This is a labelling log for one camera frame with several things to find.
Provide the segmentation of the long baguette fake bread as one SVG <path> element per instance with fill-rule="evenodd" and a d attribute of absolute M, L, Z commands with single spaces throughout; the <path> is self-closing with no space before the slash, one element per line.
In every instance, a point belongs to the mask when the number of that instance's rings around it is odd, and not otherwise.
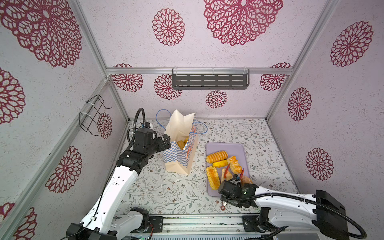
<path fill-rule="evenodd" d="M 185 143 L 184 143 L 184 141 L 178 141 L 177 144 L 178 144 L 178 146 L 179 146 L 179 148 L 180 148 L 181 150 L 183 150 L 183 149 L 185 148 Z"/>

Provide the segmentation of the blue checkered paper bag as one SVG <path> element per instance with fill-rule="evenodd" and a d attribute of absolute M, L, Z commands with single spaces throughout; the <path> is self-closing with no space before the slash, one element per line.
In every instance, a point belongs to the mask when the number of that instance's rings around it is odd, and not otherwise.
<path fill-rule="evenodd" d="M 183 115 L 175 110 L 170 113 L 166 126 L 160 125 L 171 138 L 171 148 L 164 151 L 164 162 L 169 172 L 189 175 L 192 171 L 198 136 L 208 131 L 207 126 L 196 120 L 195 113 Z"/>

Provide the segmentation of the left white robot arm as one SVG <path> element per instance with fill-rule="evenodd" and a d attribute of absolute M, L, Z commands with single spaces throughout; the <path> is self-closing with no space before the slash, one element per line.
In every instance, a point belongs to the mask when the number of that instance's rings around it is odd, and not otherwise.
<path fill-rule="evenodd" d="M 143 168 L 156 153 L 171 148 L 171 138 L 161 137 L 151 128 L 140 128 L 116 167 L 101 196 L 80 223 L 72 223 L 66 231 L 68 240 L 122 240 L 132 231 L 144 231 L 149 225 L 148 211 L 133 208 L 124 217 L 114 221 L 115 213 L 127 190 L 135 183 Z"/>

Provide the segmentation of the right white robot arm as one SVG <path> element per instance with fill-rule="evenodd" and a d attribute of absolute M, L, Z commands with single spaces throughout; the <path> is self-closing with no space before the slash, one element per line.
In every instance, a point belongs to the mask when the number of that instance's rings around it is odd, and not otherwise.
<path fill-rule="evenodd" d="M 256 223 L 260 231 L 295 227 L 319 230 L 334 240 L 350 238 L 347 220 L 340 216 L 346 213 L 345 207 L 326 191 L 288 194 L 232 180 L 223 181 L 218 192 L 222 201 L 235 207 L 259 208 Z"/>

